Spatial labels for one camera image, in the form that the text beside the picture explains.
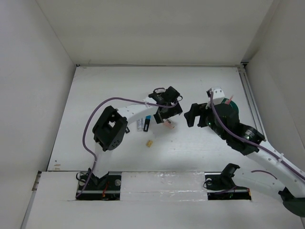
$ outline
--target purple cable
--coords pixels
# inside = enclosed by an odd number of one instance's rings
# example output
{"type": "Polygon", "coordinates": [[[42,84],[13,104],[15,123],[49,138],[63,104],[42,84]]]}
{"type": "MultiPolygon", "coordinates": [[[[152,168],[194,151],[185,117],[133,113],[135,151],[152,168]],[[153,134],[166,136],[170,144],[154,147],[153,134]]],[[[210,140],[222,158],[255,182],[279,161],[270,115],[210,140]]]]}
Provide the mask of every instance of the purple cable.
{"type": "MultiPolygon", "coordinates": [[[[248,143],[252,146],[255,146],[259,149],[262,149],[263,151],[267,152],[268,154],[272,155],[273,157],[275,157],[277,160],[280,159],[280,157],[276,154],[274,154],[271,150],[263,147],[263,146],[260,146],[259,144],[256,144],[256,143],[253,143],[251,141],[248,141],[247,139],[244,139],[244,138],[241,138],[240,136],[237,136],[236,134],[234,134],[232,131],[230,131],[221,121],[220,117],[218,116],[217,112],[216,112],[216,109],[215,109],[215,106],[214,106],[214,103],[213,103],[213,92],[210,92],[211,94],[211,97],[210,97],[210,101],[211,101],[211,108],[213,110],[213,113],[217,119],[217,121],[219,122],[219,124],[221,125],[221,127],[231,136],[235,137],[236,139],[242,141],[242,142],[245,142],[245,143],[248,143]]],[[[285,161],[281,161],[281,163],[286,166],[290,171],[292,171],[295,175],[297,175],[298,177],[300,177],[303,182],[305,182],[305,176],[303,176],[302,174],[300,174],[298,171],[296,171],[294,168],[292,168],[289,164],[287,164],[285,161]]]]}
{"type": "Polygon", "coordinates": [[[269,174],[269,175],[273,176],[277,180],[277,178],[272,173],[269,173],[269,172],[267,172],[265,170],[253,170],[253,171],[251,171],[251,173],[257,173],[257,172],[269,174]]]}
{"type": "Polygon", "coordinates": [[[93,156],[94,156],[94,162],[93,162],[93,165],[92,165],[92,169],[91,169],[91,172],[89,173],[88,175],[88,178],[84,184],[84,186],[82,187],[82,190],[80,191],[79,194],[76,195],[76,198],[79,197],[82,192],[86,189],[88,183],[89,183],[89,180],[93,174],[93,171],[95,169],[95,166],[96,166],[96,162],[97,162],[97,156],[96,154],[90,150],[87,146],[86,146],[86,142],[85,142],[85,138],[86,138],[86,134],[87,134],[87,130],[88,130],[88,127],[89,127],[89,124],[93,118],[93,116],[95,115],[95,113],[100,109],[101,106],[103,106],[105,103],[111,101],[111,100],[123,100],[123,101],[127,101],[127,102],[131,102],[131,103],[136,103],[136,104],[147,104],[147,105],[150,105],[150,106],[158,106],[158,107],[162,107],[162,108],[173,108],[177,105],[177,103],[175,103],[174,105],[172,106],[164,106],[164,105],[159,105],[159,104],[152,104],[152,103],[146,103],[146,102],[143,102],[143,101],[137,101],[137,100],[132,100],[132,99],[124,99],[124,98],[120,98],[120,97],[113,97],[113,98],[109,98],[109,99],[106,99],[104,102],[101,102],[95,109],[94,111],[92,112],[92,114],[90,115],[88,121],[87,121],[87,124],[85,126],[85,129],[84,129],[84,132],[82,134],[82,145],[84,146],[85,150],[87,150],[89,153],[91,153],[93,156]]]}
{"type": "Polygon", "coordinates": [[[214,192],[214,194],[223,194],[223,193],[227,193],[228,191],[231,191],[231,190],[233,190],[233,189],[235,189],[235,188],[237,188],[237,186],[234,186],[234,187],[232,187],[232,188],[230,188],[230,189],[227,189],[227,190],[224,190],[224,191],[221,191],[221,192],[214,192]]]}

